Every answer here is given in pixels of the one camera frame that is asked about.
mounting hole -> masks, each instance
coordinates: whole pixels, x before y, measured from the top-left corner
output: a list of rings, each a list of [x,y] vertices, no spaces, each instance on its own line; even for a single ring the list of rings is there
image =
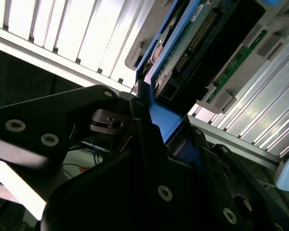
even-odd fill
[[[109,91],[104,91],[104,94],[106,95],[106,96],[109,96],[109,97],[112,97],[112,93],[111,92],[109,92]]]
[[[157,83],[155,86],[154,86],[154,90],[157,90],[159,88],[159,83]]]
[[[42,135],[40,141],[46,146],[54,147],[59,143],[59,138],[54,134],[46,133]]]
[[[10,119],[5,123],[5,128],[12,132],[20,132],[26,129],[26,124],[19,119]]]
[[[116,120],[116,121],[114,121],[114,122],[112,123],[112,127],[113,127],[114,129],[118,129],[118,128],[122,127],[122,125],[123,125],[123,123],[122,123],[122,121],[120,121],[120,120]]]
[[[236,216],[229,208],[224,208],[223,214],[224,214],[225,218],[229,221],[229,223],[231,223],[233,225],[236,224]]]
[[[252,213],[251,213],[252,209],[251,209],[251,205],[250,205],[249,201],[246,199],[246,197],[238,194],[233,198],[233,200],[234,200],[234,203],[236,205],[236,210],[240,214],[240,216],[244,220],[250,219],[251,215],[252,215]]]
[[[225,147],[222,147],[222,152],[223,153],[228,153],[228,149],[226,149]]]
[[[137,100],[138,105],[143,106],[144,104]]]
[[[165,186],[165,185],[160,185],[158,187],[158,194],[159,196],[164,200],[164,201],[171,201],[172,200],[172,192],[171,190]]]
[[[196,128],[195,131],[198,135],[202,135],[202,132],[199,129]]]

dark background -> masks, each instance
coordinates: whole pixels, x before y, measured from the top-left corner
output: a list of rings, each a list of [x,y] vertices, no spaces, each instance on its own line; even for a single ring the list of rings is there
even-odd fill
[[[7,105],[80,87],[0,51],[0,96]]]
[[[13,56],[0,51],[0,97],[4,99],[6,105],[36,99],[68,90],[80,88],[81,86],[58,77],[52,73],[42,70],[36,66],[19,60]],[[274,172],[269,171],[269,177],[264,173],[263,168],[241,158],[249,172],[258,180],[269,182],[274,177]],[[279,205],[289,214],[289,210],[281,199],[279,192],[274,187],[269,187],[267,192],[279,203]],[[289,192],[282,192],[289,206]],[[11,203],[7,211],[0,219],[0,231],[19,230],[22,225],[24,208]]]

circuit board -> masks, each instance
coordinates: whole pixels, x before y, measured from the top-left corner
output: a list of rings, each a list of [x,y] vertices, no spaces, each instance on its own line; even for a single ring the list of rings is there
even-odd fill
[[[241,64],[248,58],[252,51],[257,47],[261,40],[265,37],[267,31],[263,30],[260,35],[255,39],[255,41],[250,45],[250,47],[242,46],[238,51],[233,60],[228,64],[224,72],[217,78],[213,83],[216,86],[213,94],[208,98],[207,102],[210,103],[214,97],[218,94],[221,88],[226,84],[230,77],[236,72],[236,70],[241,66]]]
[[[195,46],[197,35],[205,34],[205,29],[210,23],[212,10],[217,7],[220,0],[213,0],[210,4],[200,4],[195,14],[187,24],[185,30],[179,37],[176,45],[172,48],[170,54],[158,72],[154,82],[159,83],[164,76],[167,76],[174,68],[179,69],[184,64],[185,51],[191,46]]]

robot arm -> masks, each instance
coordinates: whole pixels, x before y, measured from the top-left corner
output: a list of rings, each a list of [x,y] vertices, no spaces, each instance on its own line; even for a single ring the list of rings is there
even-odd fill
[[[188,120],[166,147],[142,81],[134,97],[93,86],[0,108],[0,183],[42,231],[289,230],[289,217],[227,147]],[[66,180],[70,146],[112,134],[102,164]]]

bolt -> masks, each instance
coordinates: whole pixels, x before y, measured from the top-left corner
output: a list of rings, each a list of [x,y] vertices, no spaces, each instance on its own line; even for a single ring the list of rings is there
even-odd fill
[[[224,208],[223,209],[223,214],[225,218],[233,225],[236,224],[236,216],[235,214],[229,209],[229,208]]]
[[[223,153],[228,153],[228,149],[226,149],[225,147],[222,147],[222,152]]]
[[[19,119],[10,119],[5,123],[5,128],[12,132],[20,132],[26,129],[26,124]]]
[[[159,194],[159,196],[160,196],[163,200],[165,200],[165,201],[167,201],[167,202],[169,202],[169,201],[172,200],[172,192],[171,192],[171,190],[170,190],[167,186],[165,186],[165,185],[160,185],[160,186],[158,187],[158,194]]]
[[[199,130],[199,129],[195,129],[196,130],[196,133],[198,134],[198,135],[201,135],[202,134],[202,132]]]
[[[106,96],[109,96],[109,97],[112,97],[112,93],[111,92],[109,92],[109,91],[104,91],[104,94],[106,95]]]
[[[46,146],[54,147],[59,143],[59,138],[54,134],[46,133],[42,135],[40,141]]]
[[[278,223],[275,222],[274,225],[278,231],[284,231],[283,228]]]

